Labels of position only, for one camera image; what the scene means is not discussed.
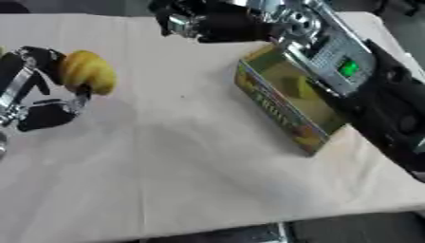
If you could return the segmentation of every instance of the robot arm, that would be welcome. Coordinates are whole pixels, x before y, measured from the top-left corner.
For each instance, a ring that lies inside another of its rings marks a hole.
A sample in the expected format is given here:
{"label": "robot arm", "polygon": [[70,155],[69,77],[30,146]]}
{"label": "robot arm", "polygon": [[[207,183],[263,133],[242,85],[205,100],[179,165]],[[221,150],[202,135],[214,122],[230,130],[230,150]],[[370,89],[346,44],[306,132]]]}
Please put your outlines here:
{"label": "robot arm", "polygon": [[425,85],[322,0],[154,0],[163,35],[269,41],[394,163],[425,182]]}
{"label": "robot arm", "polygon": [[[0,125],[16,122],[18,130],[27,132],[71,122],[92,93],[107,94],[112,90],[115,74],[104,60],[87,51],[65,56],[53,49],[22,47],[0,58],[0,79]],[[50,95],[47,81],[64,85],[75,97],[24,105],[23,99],[34,87]]]}

